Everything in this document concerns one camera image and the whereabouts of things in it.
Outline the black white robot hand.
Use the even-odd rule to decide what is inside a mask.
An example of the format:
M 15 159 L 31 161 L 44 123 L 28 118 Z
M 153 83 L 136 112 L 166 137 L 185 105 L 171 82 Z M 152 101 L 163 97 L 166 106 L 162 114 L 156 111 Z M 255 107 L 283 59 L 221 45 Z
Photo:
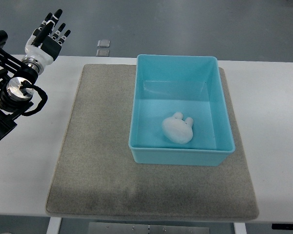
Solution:
M 25 45 L 25 56 L 22 59 L 24 62 L 34 62 L 45 67 L 57 59 L 71 33 L 65 29 L 65 23 L 58 25 L 62 13 L 62 9 L 48 13 L 40 26 L 34 30 Z

